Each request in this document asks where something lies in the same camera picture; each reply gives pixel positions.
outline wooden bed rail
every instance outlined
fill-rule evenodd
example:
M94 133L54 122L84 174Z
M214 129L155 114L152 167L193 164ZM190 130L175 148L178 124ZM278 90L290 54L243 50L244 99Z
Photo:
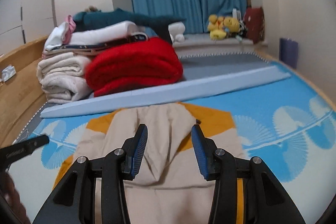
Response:
M36 77L46 39L28 42L0 58L0 71L8 65L16 69L14 77L0 83L0 147L11 145L46 102Z

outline pink cloth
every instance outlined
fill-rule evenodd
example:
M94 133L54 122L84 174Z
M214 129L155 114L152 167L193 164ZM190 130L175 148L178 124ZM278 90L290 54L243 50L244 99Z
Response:
M70 42L70 38L71 38L71 34L74 32L74 30L76 29L76 23L73 21L72 19L72 15L68 15L65 18L65 22L67 22L69 24L69 29L65 34L65 39L63 41L63 45L67 45Z

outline bed sheet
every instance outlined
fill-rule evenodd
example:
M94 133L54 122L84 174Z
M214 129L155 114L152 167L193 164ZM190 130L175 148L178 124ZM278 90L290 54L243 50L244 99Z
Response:
M303 80L275 64L292 77L188 103L231 112L247 159L261 157L306 223L313 224L336 193L336 115ZM104 114L43 119L29 136L50 137L49 145L10 168L31 220L50 194L61 163L74 152L86 123L100 115Z

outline brown cushion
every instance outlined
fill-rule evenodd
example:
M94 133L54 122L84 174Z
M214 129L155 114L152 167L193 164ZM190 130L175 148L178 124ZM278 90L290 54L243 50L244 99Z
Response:
M244 23L248 28L246 37L251 39L254 44L263 39L265 30L263 8L247 8L244 15Z

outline light blue foam bar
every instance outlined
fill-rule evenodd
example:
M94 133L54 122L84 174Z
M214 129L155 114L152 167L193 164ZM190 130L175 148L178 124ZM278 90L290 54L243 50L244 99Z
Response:
M141 107L209 97L265 85L291 77L274 65L171 85L120 92L45 108L41 118L61 118L111 112L118 108Z

